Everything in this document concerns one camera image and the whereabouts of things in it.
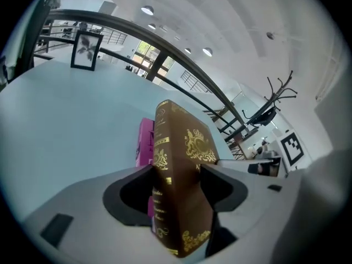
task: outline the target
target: plant illustration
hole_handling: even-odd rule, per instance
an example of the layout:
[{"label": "plant illustration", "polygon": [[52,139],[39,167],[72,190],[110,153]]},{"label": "plant illustration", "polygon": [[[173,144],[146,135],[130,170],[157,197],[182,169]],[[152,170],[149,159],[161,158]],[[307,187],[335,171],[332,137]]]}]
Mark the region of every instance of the plant illustration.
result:
[{"label": "plant illustration", "polygon": [[81,35],[81,44],[82,44],[82,47],[79,50],[77,50],[77,52],[80,54],[87,52],[87,58],[88,60],[91,61],[93,59],[94,51],[97,46],[96,45],[91,46],[89,39],[84,35]]}]

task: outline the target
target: pink book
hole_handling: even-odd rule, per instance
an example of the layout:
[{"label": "pink book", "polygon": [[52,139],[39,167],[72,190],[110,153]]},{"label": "pink book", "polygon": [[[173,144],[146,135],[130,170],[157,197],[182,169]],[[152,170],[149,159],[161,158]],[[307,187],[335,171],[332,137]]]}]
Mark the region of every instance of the pink book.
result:
[{"label": "pink book", "polygon": [[136,166],[153,164],[154,120],[143,118],[139,125]]}]

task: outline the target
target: desk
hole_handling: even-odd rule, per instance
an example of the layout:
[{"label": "desk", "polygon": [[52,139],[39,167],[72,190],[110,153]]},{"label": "desk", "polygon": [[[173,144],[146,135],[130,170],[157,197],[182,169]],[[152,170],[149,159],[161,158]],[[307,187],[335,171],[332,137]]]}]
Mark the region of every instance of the desk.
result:
[{"label": "desk", "polygon": [[211,118],[182,93],[100,60],[95,71],[69,62],[49,60],[0,93],[1,183],[18,220],[68,185],[134,167],[139,124],[168,98],[209,126],[220,159],[233,159]]}]

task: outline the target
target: brown book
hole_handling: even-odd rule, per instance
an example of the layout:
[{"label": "brown book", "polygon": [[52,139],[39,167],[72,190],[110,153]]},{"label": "brown book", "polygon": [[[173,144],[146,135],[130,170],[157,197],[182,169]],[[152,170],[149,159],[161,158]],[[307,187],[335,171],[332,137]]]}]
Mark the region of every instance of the brown book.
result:
[{"label": "brown book", "polygon": [[209,128],[171,100],[156,109],[153,188],[156,235],[185,257],[211,234],[213,210],[200,186],[200,164],[219,159]]}]

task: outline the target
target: curved handrail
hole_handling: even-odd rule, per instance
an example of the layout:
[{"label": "curved handrail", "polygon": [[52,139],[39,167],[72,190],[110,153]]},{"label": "curved handrail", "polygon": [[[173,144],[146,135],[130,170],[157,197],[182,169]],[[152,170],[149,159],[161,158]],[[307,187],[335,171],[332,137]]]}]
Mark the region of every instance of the curved handrail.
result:
[{"label": "curved handrail", "polygon": [[161,52],[164,52],[169,57],[173,58],[176,62],[182,65],[194,76],[196,76],[205,86],[207,86],[210,91],[214,93],[215,96],[217,96],[217,98],[229,109],[235,118],[241,124],[244,124],[244,121],[242,120],[239,112],[231,104],[230,100],[227,99],[221,89],[198,65],[196,65],[189,57],[187,57],[184,53],[171,45],[169,42],[159,37],[158,35],[144,29],[143,27],[136,25],[130,21],[117,18],[116,16],[84,10],[55,9],[50,11],[47,19],[84,21],[86,23],[106,26],[111,29],[122,31],[149,43],[150,45],[158,48]]}]

